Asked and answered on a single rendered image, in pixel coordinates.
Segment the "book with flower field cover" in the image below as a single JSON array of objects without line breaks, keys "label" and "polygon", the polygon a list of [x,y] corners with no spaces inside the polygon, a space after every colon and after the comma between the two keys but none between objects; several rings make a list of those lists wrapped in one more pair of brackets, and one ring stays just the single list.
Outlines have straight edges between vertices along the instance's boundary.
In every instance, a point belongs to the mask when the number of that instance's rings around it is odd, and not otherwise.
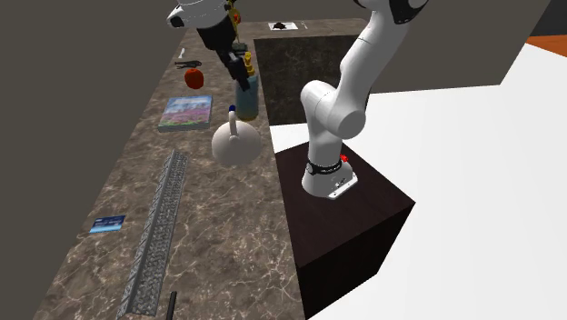
[{"label": "book with flower field cover", "polygon": [[164,109],[157,130],[160,133],[208,129],[213,97],[195,95],[171,97]]}]

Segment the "white kettle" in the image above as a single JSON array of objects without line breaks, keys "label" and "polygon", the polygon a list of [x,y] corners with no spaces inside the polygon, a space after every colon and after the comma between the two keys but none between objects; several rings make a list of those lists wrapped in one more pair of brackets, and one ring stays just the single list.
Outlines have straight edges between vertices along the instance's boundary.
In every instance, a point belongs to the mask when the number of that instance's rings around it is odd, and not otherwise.
[{"label": "white kettle", "polygon": [[238,119],[234,105],[229,106],[228,121],[219,126],[212,138],[212,153],[222,165],[246,165],[262,151],[258,131]]}]

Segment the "blue card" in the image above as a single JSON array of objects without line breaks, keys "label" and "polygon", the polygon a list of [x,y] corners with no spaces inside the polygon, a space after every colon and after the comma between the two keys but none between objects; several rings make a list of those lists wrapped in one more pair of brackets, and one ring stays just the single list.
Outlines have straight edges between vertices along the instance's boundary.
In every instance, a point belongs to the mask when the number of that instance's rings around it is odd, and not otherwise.
[{"label": "blue card", "polygon": [[113,232],[121,229],[124,223],[124,215],[99,217],[94,220],[94,223],[89,230],[90,234]]}]

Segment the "yellow and red slender object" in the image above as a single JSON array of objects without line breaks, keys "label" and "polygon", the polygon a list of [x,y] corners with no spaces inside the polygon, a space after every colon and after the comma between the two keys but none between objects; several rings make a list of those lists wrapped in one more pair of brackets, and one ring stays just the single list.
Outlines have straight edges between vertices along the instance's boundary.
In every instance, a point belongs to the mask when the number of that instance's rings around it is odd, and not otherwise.
[{"label": "yellow and red slender object", "polygon": [[224,8],[227,11],[227,15],[229,16],[232,22],[236,36],[236,41],[240,42],[240,38],[238,34],[238,25],[241,23],[241,15],[240,12],[234,6],[235,1],[236,0],[226,0]]}]

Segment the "red apple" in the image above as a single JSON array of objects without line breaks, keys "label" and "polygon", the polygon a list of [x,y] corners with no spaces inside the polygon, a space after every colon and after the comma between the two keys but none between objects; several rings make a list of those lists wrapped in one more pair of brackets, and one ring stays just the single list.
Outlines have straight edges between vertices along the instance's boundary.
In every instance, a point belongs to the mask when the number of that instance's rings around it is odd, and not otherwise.
[{"label": "red apple", "polygon": [[197,68],[188,68],[184,72],[184,81],[189,88],[200,89],[204,86],[204,74]]}]

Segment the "dark robot stand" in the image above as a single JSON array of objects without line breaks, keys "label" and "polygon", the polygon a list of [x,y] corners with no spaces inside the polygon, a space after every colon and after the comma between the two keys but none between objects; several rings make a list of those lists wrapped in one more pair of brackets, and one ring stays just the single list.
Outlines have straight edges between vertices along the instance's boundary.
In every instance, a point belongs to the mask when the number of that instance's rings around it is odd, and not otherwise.
[{"label": "dark robot stand", "polygon": [[303,190],[307,144],[275,154],[307,319],[376,275],[415,202],[344,145],[358,182],[337,199]]}]

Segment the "grey diamond plate metal bar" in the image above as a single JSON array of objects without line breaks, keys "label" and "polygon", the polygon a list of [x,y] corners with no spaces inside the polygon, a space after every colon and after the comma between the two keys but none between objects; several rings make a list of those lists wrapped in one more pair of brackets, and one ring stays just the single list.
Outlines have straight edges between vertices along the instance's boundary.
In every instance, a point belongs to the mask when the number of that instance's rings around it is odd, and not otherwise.
[{"label": "grey diamond plate metal bar", "polygon": [[177,150],[164,161],[115,320],[157,314],[186,166],[187,156]]}]

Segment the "blue spray bottle yellow top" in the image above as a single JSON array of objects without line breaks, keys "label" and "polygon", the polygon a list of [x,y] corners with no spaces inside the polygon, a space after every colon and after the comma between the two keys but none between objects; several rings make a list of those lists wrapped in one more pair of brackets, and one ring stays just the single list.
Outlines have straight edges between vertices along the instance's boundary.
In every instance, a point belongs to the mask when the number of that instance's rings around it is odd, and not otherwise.
[{"label": "blue spray bottle yellow top", "polygon": [[247,90],[243,90],[239,83],[235,85],[235,112],[238,118],[242,121],[252,121],[259,114],[259,77],[252,64],[252,54],[250,51],[244,53],[244,66],[247,72],[246,81],[249,88]]}]

